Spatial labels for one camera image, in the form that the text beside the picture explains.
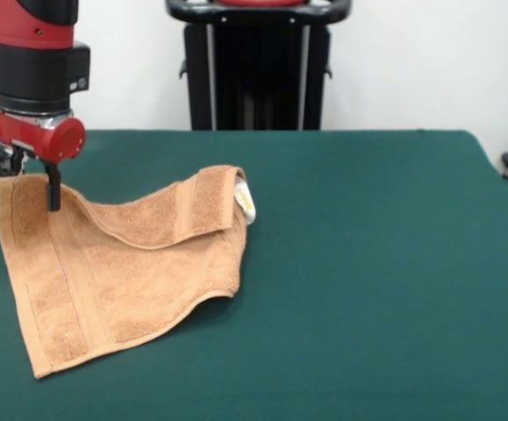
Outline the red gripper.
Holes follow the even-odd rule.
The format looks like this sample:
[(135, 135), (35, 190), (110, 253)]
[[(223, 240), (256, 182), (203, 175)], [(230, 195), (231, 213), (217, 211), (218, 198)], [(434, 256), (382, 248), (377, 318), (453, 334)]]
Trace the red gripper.
[(47, 209), (61, 209), (61, 173), (56, 164), (74, 159), (86, 140), (83, 123), (72, 113), (55, 117), (27, 117), (0, 111), (0, 142), (14, 146), (11, 172), (25, 172), (26, 154), (44, 161), (47, 174)]

